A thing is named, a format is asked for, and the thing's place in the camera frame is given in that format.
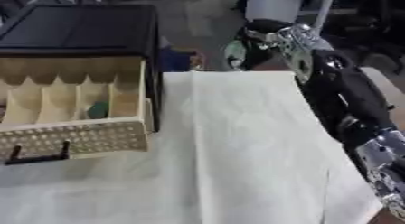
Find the floor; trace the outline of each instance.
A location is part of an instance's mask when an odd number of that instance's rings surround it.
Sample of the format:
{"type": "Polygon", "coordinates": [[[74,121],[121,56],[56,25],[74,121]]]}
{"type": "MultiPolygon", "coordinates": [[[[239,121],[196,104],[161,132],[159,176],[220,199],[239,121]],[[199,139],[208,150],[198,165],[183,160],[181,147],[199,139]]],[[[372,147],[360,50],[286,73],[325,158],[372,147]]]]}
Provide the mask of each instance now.
{"type": "Polygon", "coordinates": [[[156,0],[131,2],[156,5],[162,35],[176,47],[198,49],[208,70],[221,70],[223,47],[244,24],[232,11],[237,0],[156,0]]]}

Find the silver metal part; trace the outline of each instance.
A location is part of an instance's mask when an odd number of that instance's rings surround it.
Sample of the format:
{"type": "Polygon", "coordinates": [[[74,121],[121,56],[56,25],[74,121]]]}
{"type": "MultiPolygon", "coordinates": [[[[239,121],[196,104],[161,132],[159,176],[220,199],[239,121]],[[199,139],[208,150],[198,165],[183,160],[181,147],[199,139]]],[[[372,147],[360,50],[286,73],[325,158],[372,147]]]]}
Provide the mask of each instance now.
{"type": "Polygon", "coordinates": [[[306,84],[313,73],[312,50],[333,50],[332,45],[305,24],[278,32],[278,47],[299,81],[306,84]]]}
{"type": "Polygon", "coordinates": [[[405,136],[400,131],[380,135],[356,150],[367,169],[369,184],[392,214],[405,221],[405,136]]]}

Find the table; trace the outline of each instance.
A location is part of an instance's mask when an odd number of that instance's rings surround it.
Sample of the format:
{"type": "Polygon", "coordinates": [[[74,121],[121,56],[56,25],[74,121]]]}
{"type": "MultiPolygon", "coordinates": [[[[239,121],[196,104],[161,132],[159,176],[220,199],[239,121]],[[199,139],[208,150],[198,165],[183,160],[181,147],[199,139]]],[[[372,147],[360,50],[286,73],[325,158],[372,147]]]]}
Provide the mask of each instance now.
{"type": "Polygon", "coordinates": [[[165,74],[147,153],[0,167],[2,223],[364,224],[381,208],[291,72],[165,74]]]}

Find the robotic hand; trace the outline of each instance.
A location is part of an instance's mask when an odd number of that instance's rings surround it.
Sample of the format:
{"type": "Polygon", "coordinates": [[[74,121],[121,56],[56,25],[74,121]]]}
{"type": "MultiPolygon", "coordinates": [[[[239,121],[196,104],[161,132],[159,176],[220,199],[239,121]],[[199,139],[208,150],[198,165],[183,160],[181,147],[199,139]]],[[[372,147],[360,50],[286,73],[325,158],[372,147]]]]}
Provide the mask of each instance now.
{"type": "Polygon", "coordinates": [[[225,51],[235,70],[279,52],[325,130],[384,206],[405,221],[405,136],[391,122],[385,97],[349,58],[307,25],[270,20],[246,25],[225,51]]]}

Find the white cloth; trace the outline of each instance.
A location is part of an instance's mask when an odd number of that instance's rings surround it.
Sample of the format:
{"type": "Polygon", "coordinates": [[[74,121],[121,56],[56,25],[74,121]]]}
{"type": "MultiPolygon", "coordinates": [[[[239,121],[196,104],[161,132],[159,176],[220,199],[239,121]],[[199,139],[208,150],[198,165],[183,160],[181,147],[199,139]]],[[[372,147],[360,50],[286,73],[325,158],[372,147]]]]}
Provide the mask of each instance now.
{"type": "Polygon", "coordinates": [[[1,167],[0,222],[364,224],[381,207],[291,73],[168,73],[165,85],[148,153],[1,167]]]}

